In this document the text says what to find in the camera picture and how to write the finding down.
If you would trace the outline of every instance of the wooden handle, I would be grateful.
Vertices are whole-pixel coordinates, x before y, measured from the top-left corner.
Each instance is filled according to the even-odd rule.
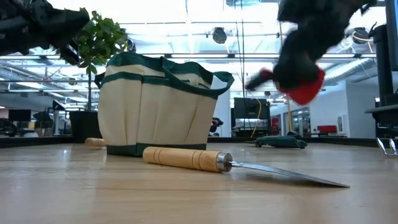
[[[104,139],[88,138],[85,141],[86,146],[89,147],[105,147]]]
[[[219,154],[218,151],[147,147],[142,157],[152,164],[221,172],[217,166]]]

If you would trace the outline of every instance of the potted plant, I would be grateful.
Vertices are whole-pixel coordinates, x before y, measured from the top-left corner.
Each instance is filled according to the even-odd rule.
[[[106,65],[115,54],[127,48],[127,34],[117,22],[110,18],[102,18],[96,11],[91,12],[92,18],[76,36],[81,58],[80,68],[86,69],[88,75],[88,103],[85,111],[71,111],[70,120],[75,142],[84,142],[86,138],[101,138],[98,126],[98,114],[92,110],[91,81],[97,75],[96,66]]]

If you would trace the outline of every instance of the green bag handle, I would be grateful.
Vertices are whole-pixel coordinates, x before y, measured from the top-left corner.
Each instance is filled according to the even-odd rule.
[[[178,66],[177,63],[171,62],[163,57],[161,57],[160,60],[162,61],[162,68],[165,73],[165,76],[170,80],[173,87],[189,93],[203,95],[203,96],[217,97],[225,93],[235,81],[232,74],[229,72],[214,72],[213,75],[215,77],[219,78],[222,82],[226,83],[226,86],[224,88],[220,88],[217,90],[209,90],[209,89],[191,86],[188,83],[181,81],[175,75],[173,75],[172,71],[173,68]]]

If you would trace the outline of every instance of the canvas tote bag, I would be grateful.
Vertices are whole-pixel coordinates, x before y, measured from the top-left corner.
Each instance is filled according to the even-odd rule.
[[[212,90],[213,77],[226,86]],[[99,84],[98,122],[108,154],[142,156],[148,146],[206,149],[217,98],[233,82],[232,74],[196,62],[115,55]]]

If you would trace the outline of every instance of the wooden table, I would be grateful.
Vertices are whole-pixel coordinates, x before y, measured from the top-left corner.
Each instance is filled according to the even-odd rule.
[[[216,174],[158,166],[82,145],[0,149],[0,223],[398,223],[398,159],[385,158],[376,148],[208,147],[230,152],[236,161],[351,188],[320,187],[254,170]]]

